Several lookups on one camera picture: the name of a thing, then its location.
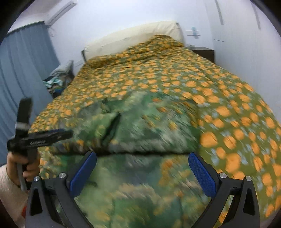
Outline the grey blue curtain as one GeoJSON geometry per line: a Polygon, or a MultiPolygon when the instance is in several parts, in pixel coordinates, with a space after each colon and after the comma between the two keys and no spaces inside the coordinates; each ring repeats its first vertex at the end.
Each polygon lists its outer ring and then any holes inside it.
{"type": "Polygon", "coordinates": [[[52,101],[43,80],[59,66],[47,26],[34,23],[14,30],[1,43],[1,164],[15,133],[18,105],[32,97],[31,121],[52,101]]]}

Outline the white wardrobe door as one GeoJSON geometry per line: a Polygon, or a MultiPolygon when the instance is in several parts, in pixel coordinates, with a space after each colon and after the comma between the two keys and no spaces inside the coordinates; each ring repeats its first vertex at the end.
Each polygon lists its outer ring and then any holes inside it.
{"type": "Polygon", "coordinates": [[[251,1],[205,1],[215,60],[280,108],[280,36],[251,1]]]}

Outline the pile of clothes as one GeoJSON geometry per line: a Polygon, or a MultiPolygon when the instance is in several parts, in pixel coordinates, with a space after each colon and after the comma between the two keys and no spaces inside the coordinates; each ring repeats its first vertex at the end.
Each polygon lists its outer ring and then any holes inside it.
{"type": "Polygon", "coordinates": [[[69,72],[60,76],[53,76],[49,81],[43,81],[44,86],[52,98],[56,98],[72,83],[74,75],[69,72]]]}

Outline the grey striped pillow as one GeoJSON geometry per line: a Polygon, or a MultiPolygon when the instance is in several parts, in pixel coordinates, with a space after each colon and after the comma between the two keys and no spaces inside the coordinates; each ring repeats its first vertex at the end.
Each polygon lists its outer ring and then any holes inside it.
{"type": "Polygon", "coordinates": [[[60,64],[49,74],[49,76],[57,77],[57,76],[68,74],[69,72],[72,72],[72,68],[73,68],[73,60],[69,60],[64,64],[60,64]]]}

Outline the white fluffy left sleeve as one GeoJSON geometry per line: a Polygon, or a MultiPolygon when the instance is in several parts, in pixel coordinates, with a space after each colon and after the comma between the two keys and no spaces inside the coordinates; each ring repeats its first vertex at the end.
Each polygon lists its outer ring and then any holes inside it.
{"type": "Polygon", "coordinates": [[[6,165],[1,166],[1,202],[17,227],[25,227],[22,216],[28,194],[23,192],[7,175],[6,165]]]}

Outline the orange fluffy trousers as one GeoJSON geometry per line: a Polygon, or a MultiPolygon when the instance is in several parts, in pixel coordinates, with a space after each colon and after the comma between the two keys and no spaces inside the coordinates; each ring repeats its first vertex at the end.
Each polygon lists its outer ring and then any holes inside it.
{"type": "Polygon", "coordinates": [[[25,219],[26,218],[26,209],[27,209],[27,206],[25,205],[22,209],[22,213],[21,213],[21,216],[25,219]]]}

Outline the white air conditioner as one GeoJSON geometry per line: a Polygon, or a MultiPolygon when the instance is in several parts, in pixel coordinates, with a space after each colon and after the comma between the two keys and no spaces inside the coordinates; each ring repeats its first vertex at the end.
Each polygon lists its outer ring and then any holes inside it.
{"type": "Polygon", "coordinates": [[[46,26],[52,26],[58,19],[60,19],[69,10],[75,7],[78,1],[60,1],[52,9],[50,9],[44,19],[46,26]]]}

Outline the cream padded headboard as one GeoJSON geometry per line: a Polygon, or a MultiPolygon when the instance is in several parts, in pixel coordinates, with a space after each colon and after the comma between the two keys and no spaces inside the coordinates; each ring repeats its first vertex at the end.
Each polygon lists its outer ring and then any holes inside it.
{"type": "Polygon", "coordinates": [[[178,22],[159,21],[127,28],[88,42],[81,51],[85,62],[96,56],[111,55],[145,42],[155,35],[167,35],[185,43],[183,32],[178,22]]]}

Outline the dark bedside table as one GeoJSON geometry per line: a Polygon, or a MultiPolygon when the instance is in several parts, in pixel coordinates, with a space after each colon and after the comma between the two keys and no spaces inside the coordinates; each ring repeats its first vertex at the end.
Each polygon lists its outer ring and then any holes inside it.
{"type": "Polygon", "coordinates": [[[203,46],[193,46],[193,47],[189,47],[189,49],[192,50],[194,53],[202,56],[203,58],[206,58],[209,61],[215,63],[215,51],[214,50],[203,47],[203,46]]]}

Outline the wall socket with blue plug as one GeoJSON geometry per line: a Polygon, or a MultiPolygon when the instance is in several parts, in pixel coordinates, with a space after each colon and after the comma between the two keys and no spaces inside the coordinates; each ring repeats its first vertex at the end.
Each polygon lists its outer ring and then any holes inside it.
{"type": "Polygon", "coordinates": [[[200,37],[199,31],[196,27],[192,27],[190,30],[185,30],[185,35],[198,39],[200,37]]]}

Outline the green landscape print jacket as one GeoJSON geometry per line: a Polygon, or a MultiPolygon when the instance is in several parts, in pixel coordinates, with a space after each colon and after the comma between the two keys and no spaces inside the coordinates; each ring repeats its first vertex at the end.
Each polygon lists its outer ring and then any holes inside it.
{"type": "Polygon", "coordinates": [[[87,151],[97,165],[77,205],[93,227],[192,227],[209,198],[191,171],[199,153],[216,166],[225,156],[202,97],[124,92],[120,97],[50,103],[31,130],[72,130],[70,139],[40,149],[41,174],[69,171],[87,151]]]}

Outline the orange floral green quilt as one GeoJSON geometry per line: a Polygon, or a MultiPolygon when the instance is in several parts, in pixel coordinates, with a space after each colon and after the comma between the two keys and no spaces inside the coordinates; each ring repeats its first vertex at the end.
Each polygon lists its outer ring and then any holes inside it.
{"type": "Polygon", "coordinates": [[[139,91],[202,97],[200,116],[213,117],[225,156],[216,166],[201,157],[229,178],[252,178],[260,225],[268,226],[280,210],[280,124],[249,84],[182,43],[156,35],[121,53],[91,58],[50,103],[139,91]]]}

